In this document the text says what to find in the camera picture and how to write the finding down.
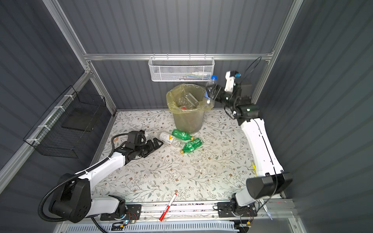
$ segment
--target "clear plastic bottle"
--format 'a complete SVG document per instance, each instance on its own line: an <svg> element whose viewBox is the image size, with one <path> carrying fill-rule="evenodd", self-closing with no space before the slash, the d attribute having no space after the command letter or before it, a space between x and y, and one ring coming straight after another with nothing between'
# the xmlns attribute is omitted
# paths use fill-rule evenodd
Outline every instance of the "clear plastic bottle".
<svg viewBox="0 0 373 233"><path fill-rule="evenodd" d="M169 144L173 147L180 148L180 149L184 148L186 144L186 142L183 142L181 139L178 139L175 136L169 133L166 133L166 132L161 132L161 134L159 135L159 139L164 141L166 144Z"/></svg>
<svg viewBox="0 0 373 233"><path fill-rule="evenodd" d="M210 99L210 97L208 96L207 92L211 91L212 89L214 89L214 86L216 84L217 84L217 76L216 75L211 76L210 81L208 81L206 83L205 98L206 98L206 105L208 105L208 106L210 106L210 105L213 106L215 104L215 100Z"/></svg>

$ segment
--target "corrugated wall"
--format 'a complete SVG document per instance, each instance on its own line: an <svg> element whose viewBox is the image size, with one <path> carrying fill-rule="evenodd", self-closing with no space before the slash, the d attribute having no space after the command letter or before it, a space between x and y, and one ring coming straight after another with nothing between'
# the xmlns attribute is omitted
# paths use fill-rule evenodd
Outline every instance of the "corrugated wall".
<svg viewBox="0 0 373 233"><path fill-rule="evenodd" d="M373 1L305 1L259 99L309 232L371 232Z"/></svg>
<svg viewBox="0 0 373 233"><path fill-rule="evenodd" d="M244 71L252 61L216 61L214 74L218 83L225 86L225 73L228 70ZM265 61L260 62L250 76L242 83L251 93L251 83L256 84ZM105 87L118 109L167 108L166 93L180 82L153 82L146 61L93 61Z"/></svg>
<svg viewBox="0 0 373 233"><path fill-rule="evenodd" d="M60 4L88 53L267 53L291 0Z"/></svg>
<svg viewBox="0 0 373 233"><path fill-rule="evenodd" d="M0 167L44 111L84 70L41 0L0 1ZM97 94L91 82L82 92ZM0 194L0 231L53 231L37 215L59 177L89 166L110 119L106 109L79 159L34 152Z"/></svg>
<svg viewBox="0 0 373 233"><path fill-rule="evenodd" d="M41 1L0 1L0 167L83 68Z"/></svg>
<svg viewBox="0 0 373 233"><path fill-rule="evenodd" d="M269 53L292 0L59 1L87 53ZM251 61L217 61L214 74ZM153 82L147 62L93 61L119 109L165 108L180 82ZM245 93L251 94L265 61Z"/></svg>

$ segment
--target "floral tabletop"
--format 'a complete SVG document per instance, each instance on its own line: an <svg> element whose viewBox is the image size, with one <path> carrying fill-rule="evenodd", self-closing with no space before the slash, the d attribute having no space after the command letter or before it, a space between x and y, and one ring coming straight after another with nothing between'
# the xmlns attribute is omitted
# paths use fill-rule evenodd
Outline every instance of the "floral tabletop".
<svg viewBox="0 0 373 233"><path fill-rule="evenodd" d="M119 112L101 159L110 153L110 139L116 134L142 129L149 133L149 139L174 128L168 110ZM92 196L111 194L127 202L153 202L169 201L177 192L178 201L224 200L255 176L247 139L224 110L205 112L202 128L193 136L204 141L194 152L182 155L179 149L164 144L148 157L114 171L95 186ZM116 138L115 146L126 138Z"/></svg>

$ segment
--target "black wire basket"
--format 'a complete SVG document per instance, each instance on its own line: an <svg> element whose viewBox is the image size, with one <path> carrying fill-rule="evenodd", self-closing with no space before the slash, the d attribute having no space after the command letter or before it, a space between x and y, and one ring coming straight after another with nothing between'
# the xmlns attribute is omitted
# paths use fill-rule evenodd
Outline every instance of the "black wire basket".
<svg viewBox="0 0 373 233"><path fill-rule="evenodd" d="M85 143L106 108L105 98L82 92L74 92L51 116L35 138L24 141L40 154L47 156L78 158L84 152Z"/></svg>

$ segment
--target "green plastic bottle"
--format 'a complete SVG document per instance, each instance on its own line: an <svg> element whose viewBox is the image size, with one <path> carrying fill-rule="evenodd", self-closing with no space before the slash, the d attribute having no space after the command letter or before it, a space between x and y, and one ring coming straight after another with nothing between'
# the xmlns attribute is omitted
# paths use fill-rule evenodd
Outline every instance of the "green plastic bottle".
<svg viewBox="0 0 373 233"><path fill-rule="evenodd" d="M180 131L178 129L174 129L172 131L172 135L177 137L177 138L180 138L181 140L184 140L184 141L187 141L187 140L193 141L194 140L193 136L190 136L190 134L188 134L186 132L183 132L183 131Z"/></svg>
<svg viewBox="0 0 373 233"><path fill-rule="evenodd" d="M196 138L194 141L190 141L185 144L184 148L180 151L181 154L190 153L200 147L203 144L203 141L199 138Z"/></svg>

